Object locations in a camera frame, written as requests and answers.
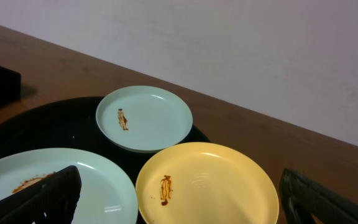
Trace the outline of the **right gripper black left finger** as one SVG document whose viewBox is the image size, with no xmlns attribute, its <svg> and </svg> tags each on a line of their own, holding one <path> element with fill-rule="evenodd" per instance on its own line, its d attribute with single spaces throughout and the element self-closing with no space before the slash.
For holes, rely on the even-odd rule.
<svg viewBox="0 0 358 224">
<path fill-rule="evenodd" d="M 80 192 L 80 173 L 68 166 L 0 200 L 0 223 L 70 224 Z"/>
</svg>

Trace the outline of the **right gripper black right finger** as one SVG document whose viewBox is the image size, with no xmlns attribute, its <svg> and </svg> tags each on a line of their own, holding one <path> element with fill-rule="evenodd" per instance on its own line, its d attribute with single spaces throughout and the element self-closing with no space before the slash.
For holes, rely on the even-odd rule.
<svg viewBox="0 0 358 224">
<path fill-rule="evenodd" d="M 296 170 L 283 170 L 278 191 L 288 223 L 358 223 L 357 204 Z"/>
</svg>

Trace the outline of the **light green plate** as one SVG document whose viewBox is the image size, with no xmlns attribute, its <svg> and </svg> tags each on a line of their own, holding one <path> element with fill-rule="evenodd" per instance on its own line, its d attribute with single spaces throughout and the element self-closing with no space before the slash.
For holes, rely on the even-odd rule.
<svg viewBox="0 0 358 224">
<path fill-rule="evenodd" d="M 37 149 L 0 159 L 0 200 L 25 181 L 68 166 L 77 167 L 82 183 L 74 223 L 136 223 L 137 195 L 128 175 L 109 159 L 78 149 Z"/>
<path fill-rule="evenodd" d="M 182 142 L 193 126 L 189 106 L 154 86 L 127 86 L 106 95 L 96 109 L 99 130 L 132 152 L 155 153 Z"/>
</svg>

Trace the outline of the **yellow plate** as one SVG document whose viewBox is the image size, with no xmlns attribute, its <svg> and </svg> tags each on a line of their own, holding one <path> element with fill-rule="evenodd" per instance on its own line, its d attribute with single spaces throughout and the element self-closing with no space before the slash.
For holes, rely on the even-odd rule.
<svg viewBox="0 0 358 224">
<path fill-rule="evenodd" d="M 244 154 L 219 144 L 166 148 L 136 181 L 146 223 L 276 223 L 279 200 L 266 172 Z"/>
</svg>

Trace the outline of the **round black tray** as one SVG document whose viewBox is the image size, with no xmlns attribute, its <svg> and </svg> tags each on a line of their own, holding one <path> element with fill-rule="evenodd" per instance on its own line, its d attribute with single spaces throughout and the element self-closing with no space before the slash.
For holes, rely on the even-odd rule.
<svg viewBox="0 0 358 224">
<path fill-rule="evenodd" d="M 0 159 L 37 149 L 78 149 L 109 159 L 135 184 L 141 168 L 156 152 L 132 152 L 111 142 L 96 123 L 96 109 L 102 99 L 103 97 L 84 97 L 58 101 L 29 110 L 2 123 Z M 193 125 L 182 142 L 205 141 L 206 136 Z M 49 175 L 33 182 L 25 181 L 13 194 Z"/>
</svg>

